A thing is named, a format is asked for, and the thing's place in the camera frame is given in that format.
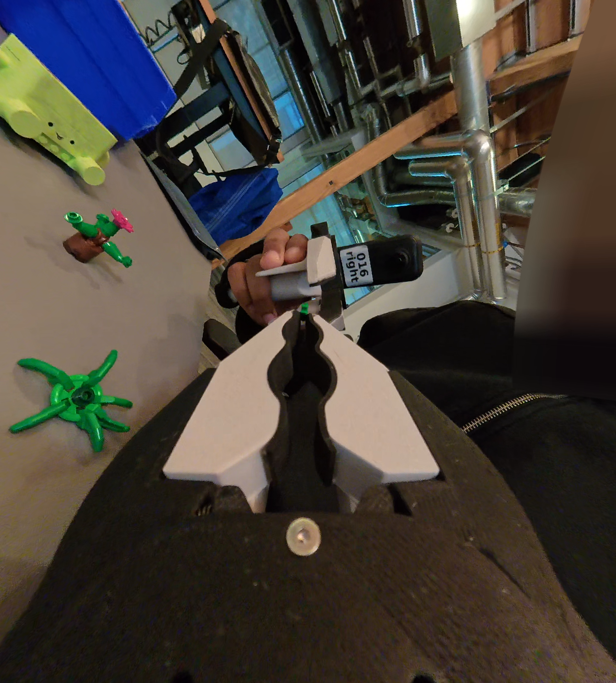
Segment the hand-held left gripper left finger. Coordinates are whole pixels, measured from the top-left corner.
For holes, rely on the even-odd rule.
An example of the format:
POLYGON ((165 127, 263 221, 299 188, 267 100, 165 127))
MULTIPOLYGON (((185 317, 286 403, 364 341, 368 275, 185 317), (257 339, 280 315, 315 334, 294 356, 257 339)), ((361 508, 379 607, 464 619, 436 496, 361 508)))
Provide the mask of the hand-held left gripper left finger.
POLYGON ((297 312, 286 312, 222 360, 163 466, 170 480, 238 487, 255 513, 266 509, 271 475, 267 447, 280 426, 281 386, 270 387, 273 361, 292 373, 297 312))

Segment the black-framed wooden desk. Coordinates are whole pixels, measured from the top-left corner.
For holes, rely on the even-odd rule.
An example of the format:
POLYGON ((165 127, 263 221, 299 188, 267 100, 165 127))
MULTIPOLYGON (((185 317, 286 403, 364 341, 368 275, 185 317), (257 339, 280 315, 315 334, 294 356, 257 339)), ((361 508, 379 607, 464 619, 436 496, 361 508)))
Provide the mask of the black-framed wooden desk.
POLYGON ((269 87, 244 46, 242 36, 218 18, 208 1, 179 1, 169 11, 170 30, 182 45, 184 69, 174 83, 176 100, 195 81, 202 92, 182 107, 173 107, 137 145, 186 194, 201 186, 199 173, 216 180, 254 171, 210 170, 197 147, 228 128, 250 153, 257 168, 282 161, 282 133, 269 87))

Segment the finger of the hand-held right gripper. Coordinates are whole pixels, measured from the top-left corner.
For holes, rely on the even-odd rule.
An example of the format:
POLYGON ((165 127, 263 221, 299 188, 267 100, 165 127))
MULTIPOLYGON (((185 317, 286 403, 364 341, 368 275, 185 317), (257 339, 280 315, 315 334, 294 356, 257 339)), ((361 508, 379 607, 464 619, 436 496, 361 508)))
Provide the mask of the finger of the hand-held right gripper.
POLYGON ((319 298, 322 290, 337 275, 333 242, 330 236, 311 238, 307 243, 306 274, 309 299, 319 298))

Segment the blue bag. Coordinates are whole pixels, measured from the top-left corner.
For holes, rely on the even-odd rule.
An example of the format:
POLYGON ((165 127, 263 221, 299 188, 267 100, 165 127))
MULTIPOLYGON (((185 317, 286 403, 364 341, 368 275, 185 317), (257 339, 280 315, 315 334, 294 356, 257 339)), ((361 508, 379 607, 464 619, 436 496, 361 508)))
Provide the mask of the blue bag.
POLYGON ((282 197, 278 170, 245 169, 211 182, 188 199, 212 240, 221 246, 252 234, 282 197))

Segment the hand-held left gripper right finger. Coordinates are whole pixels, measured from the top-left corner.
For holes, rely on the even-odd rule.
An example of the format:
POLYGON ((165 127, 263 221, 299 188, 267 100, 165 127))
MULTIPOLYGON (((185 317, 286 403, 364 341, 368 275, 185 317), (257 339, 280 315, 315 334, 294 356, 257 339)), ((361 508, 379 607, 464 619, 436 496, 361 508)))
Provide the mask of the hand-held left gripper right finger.
POLYGON ((374 486, 436 478, 439 465, 389 370, 320 316, 311 322, 335 377, 323 412, 341 510, 354 512, 374 486))

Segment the silver ventilation ducts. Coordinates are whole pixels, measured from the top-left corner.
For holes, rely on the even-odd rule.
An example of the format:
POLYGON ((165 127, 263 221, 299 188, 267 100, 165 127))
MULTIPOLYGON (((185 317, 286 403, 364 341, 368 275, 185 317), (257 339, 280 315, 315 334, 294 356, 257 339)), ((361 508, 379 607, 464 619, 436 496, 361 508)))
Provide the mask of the silver ventilation ducts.
POLYGON ((409 161, 409 173, 431 177, 432 164, 468 177, 470 227, 461 228, 470 261, 477 267, 476 291, 490 301, 507 297, 505 247, 500 221, 498 179, 490 132, 488 82, 483 72, 483 37, 496 25, 493 1, 425 1, 434 56, 450 58, 457 115, 463 130, 424 137, 400 149, 395 157, 409 161))

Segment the wooden ceiling beam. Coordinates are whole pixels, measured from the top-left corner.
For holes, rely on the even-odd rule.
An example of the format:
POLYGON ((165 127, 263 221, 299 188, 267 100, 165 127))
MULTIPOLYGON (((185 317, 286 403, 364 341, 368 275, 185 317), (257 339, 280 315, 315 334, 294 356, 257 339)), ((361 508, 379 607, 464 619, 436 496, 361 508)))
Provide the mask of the wooden ceiling beam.
POLYGON ((454 90, 450 90, 281 199, 258 229, 244 238, 224 243, 221 247, 223 257, 214 260, 211 269, 222 266, 225 261, 231 260, 245 248, 263 239, 270 230, 285 226, 301 213, 333 195, 403 147, 421 139, 456 114, 456 96, 454 90))

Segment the person's right hand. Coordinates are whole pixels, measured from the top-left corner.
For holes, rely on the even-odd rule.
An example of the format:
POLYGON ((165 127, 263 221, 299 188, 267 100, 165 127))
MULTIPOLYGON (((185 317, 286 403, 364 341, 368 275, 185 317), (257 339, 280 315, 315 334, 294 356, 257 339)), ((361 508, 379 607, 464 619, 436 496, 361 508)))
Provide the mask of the person's right hand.
POLYGON ((283 265, 303 261, 307 255, 308 238, 305 235, 289 235, 282 227, 271 230, 262 243, 259 254, 244 263, 232 264, 228 270, 229 289, 240 308, 254 323, 265 327, 280 315, 299 308, 305 298, 274 302, 267 277, 258 277, 261 270, 276 269, 283 265))

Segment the green leaf rosette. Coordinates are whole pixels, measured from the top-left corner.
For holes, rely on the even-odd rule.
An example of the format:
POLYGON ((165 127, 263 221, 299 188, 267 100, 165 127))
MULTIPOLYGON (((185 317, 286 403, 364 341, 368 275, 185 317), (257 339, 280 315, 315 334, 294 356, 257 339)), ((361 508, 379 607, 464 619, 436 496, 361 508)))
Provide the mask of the green leaf rosette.
POLYGON ((48 406, 11 425, 10 433, 18 434, 58 418, 85 432, 93 452, 101 452, 105 446, 106 430, 116 433, 131 430, 128 425, 110 418, 105 411, 105 406, 133 407, 128 399, 107 395, 100 384, 115 365, 117 357, 117 350, 112 350, 89 374, 67 374, 50 363, 31 357, 18 360, 18 366, 43 375, 51 386, 51 392, 48 406))

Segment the person's black jacket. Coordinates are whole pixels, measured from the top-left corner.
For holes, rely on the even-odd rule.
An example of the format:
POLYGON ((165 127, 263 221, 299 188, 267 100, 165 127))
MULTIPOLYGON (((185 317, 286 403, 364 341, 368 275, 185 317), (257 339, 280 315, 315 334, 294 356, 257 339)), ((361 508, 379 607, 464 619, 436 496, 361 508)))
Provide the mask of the person's black jacket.
POLYGON ((478 301, 364 323, 358 345, 483 451, 616 661, 616 402, 513 388, 515 311, 478 301))

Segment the lime green toy pot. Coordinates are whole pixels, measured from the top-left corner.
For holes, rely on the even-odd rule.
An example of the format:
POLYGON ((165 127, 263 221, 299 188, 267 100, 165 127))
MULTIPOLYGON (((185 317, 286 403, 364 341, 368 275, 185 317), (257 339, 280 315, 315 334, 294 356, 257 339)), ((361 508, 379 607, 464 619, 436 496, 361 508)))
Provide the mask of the lime green toy pot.
POLYGON ((14 34, 0 44, 0 118, 87 184, 105 181, 116 138, 14 34))

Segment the blue plastic bin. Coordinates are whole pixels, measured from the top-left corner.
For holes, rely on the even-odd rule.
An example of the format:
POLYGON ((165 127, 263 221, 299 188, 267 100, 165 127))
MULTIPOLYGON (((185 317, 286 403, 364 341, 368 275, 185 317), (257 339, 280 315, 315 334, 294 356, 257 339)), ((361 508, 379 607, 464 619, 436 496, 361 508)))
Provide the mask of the blue plastic bin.
POLYGON ((0 1, 0 26, 118 139, 152 132, 176 102, 120 1, 0 1))

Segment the toy cactus with pink flower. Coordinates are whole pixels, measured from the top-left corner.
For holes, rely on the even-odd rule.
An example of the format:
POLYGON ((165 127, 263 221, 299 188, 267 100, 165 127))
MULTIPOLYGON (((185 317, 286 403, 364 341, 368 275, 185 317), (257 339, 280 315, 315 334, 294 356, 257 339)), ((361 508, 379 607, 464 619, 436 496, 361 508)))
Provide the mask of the toy cactus with pink flower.
POLYGON ((125 268, 133 264, 133 260, 123 255, 112 242, 121 229, 127 233, 134 232, 132 223, 119 210, 111 210, 111 216, 97 214, 94 224, 86 223, 77 212, 66 213, 64 219, 74 227, 75 233, 64 241, 63 246, 76 261, 86 264, 106 253, 125 268))

